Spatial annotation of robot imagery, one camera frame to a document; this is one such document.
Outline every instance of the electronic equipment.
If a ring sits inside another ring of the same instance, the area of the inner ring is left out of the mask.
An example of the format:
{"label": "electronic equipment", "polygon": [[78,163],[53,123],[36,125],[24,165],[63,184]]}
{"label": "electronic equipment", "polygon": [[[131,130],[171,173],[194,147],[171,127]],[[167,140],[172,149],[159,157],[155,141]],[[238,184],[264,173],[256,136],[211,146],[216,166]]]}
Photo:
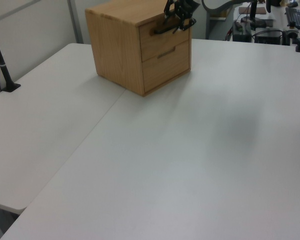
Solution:
{"label": "electronic equipment", "polygon": [[234,42],[251,43],[251,27],[249,22],[239,23],[233,22],[232,40]]}
{"label": "electronic equipment", "polygon": [[[174,9],[170,10],[171,5],[174,4]],[[175,33],[178,29],[183,31],[192,27],[197,21],[192,17],[194,11],[200,6],[199,3],[193,0],[167,0],[165,8],[163,10],[165,14],[165,20],[163,25],[165,28],[155,29],[154,34],[163,34],[167,31],[174,29]],[[170,17],[177,17],[178,21],[172,24],[167,24]],[[188,24],[185,25],[185,20],[189,19]]]}
{"label": "electronic equipment", "polygon": [[258,28],[255,30],[254,43],[280,45],[281,31],[276,28]]}
{"label": "electronic equipment", "polygon": [[300,9],[286,7],[285,14],[289,25],[291,22],[295,22],[295,27],[300,30]]}
{"label": "electronic equipment", "polygon": [[293,2],[290,2],[288,3],[287,7],[288,8],[295,8],[295,7],[298,7],[298,3],[296,1],[293,1]]}
{"label": "electronic equipment", "polygon": [[[265,28],[267,26],[267,23],[265,20],[259,19],[256,17],[256,12],[257,12],[257,1],[253,1],[251,3],[251,10],[250,10],[250,15],[249,16],[244,16],[241,18],[241,22],[249,22],[250,26],[252,29],[257,29],[257,28]],[[271,0],[266,1],[266,10],[268,13],[271,13]]]}

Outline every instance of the drawer handle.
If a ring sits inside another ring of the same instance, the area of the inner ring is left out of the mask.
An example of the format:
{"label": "drawer handle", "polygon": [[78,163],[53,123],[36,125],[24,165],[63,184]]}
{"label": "drawer handle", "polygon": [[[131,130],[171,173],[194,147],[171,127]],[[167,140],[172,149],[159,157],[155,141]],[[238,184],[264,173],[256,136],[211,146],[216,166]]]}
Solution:
{"label": "drawer handle", "polygon": [[173,53],[175,50],[176,50],[176,47],[174,46],[174,47],[173,47],[172,49],[170,49],[169,51],[166,51],[166,52],[160,54],[160,55],[158,56],[158,59],[164,57],[165,55],[168,55],[168,54],[170,54],[170,53]]}

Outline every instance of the robotic arm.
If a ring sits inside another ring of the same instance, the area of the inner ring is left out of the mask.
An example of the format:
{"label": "robotic arm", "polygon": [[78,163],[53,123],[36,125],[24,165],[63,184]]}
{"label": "robotic arm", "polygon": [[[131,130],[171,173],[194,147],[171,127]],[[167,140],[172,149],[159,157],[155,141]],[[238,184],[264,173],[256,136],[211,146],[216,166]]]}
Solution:
{"label": "robotic arm", "polygon": [[[167,26],[165,29],[157,29],[154,31],[155,34],[162,34],[171,29],[175,29],[173,33],[175,33],[178,29],[183,31],[192,27],[196,20],[192,17],[194,11],[200,6],[200,2],[202,2],[205,10],[210,14],[219,13],[223,10],[226,10],[232,5],[241,4],[246,2],[253,2],[255,4],[255,8],[257,7],[257,0],[167,0],[167,3],[164,8],[165,21],[163,25],[166,25],[170,17],[177,17],[179,19],[178,23],[170,26]],[[171,5],[174,4],[174,9],[170,10]],[[270,0],[266,1],[266,8],[270,13]]]}

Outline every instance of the wooden surface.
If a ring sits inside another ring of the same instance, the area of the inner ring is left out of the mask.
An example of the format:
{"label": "wooden surface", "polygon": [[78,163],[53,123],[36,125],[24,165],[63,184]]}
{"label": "wooden surface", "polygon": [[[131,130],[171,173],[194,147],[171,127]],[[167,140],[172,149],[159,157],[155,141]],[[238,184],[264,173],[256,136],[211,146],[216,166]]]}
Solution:
{"label": "wooden surface", "polygon": [[139,29],[86,12],[98,75],[143,95]]}
{"label": "wooden surface", "polygon": [[166,0],[114,0],[85,11],[107,19],[140,26],[164,12]]}
{"label": "wooden surface", "polygon": [[178,30],[172,34],[174,31],[172,29],[163,34],[154,34],[154,29],[162,27],[164,20],[164,14],[161,14],[154,21],[139,27],[142,61],[158,56],[171,47],[189,40],[189,30]]}
{"label": "wooden surface", "polygon": [[[190,30],[154,34],[165,19],[163,10],[157,11],[161,5],[161,0],[117,0],[85,11],[98,75],[145,96],[191,68]],[[146,21],[131,22],[141,13]]]}
{"label": "wooden surface", "polygon": [[188,70],[189,41],[185,41],[162,56],[155,56],[142,63],[145,92]]}
{"label": "wooden surface", "polygon": [[190,70],[191,70],[191,69],[187,69],[187,70],[185,70],[185,71],[179,73],[178,75],[176,75],[176,76],[170,78],[168,81],[165,81],[165,82],[161,83],[160,85],[157,85],[156,87],[154,87],[154,88],[152,88],[151,90],[147,91],[147,92],[144,94],[144,97],[146,97],[146,96],[148,96],[148,95],[154,93],[155,91],[159,90],[160,88],[164,87],[165,85],[168,85],[168,84],[172,83],[174,80],[176,80],[176,79],[182,77],[183,75],[189,73]]}

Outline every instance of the white tabletop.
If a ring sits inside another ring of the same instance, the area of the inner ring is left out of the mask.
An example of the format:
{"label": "white tabletop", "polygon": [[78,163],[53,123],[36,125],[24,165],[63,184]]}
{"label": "white tabletop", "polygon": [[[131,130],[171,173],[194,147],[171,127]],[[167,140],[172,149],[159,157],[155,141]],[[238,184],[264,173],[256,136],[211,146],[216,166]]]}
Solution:
{"label": "white tabletop", "polygon": [[126,90],[12,239],[300,240],[300,53],[193,40],[191,72]]}
{"label": "white tabletop", "polygon": [[124,88],[98,77],[90,45],[69,44],[0,93],[0,208],[20,214]]}

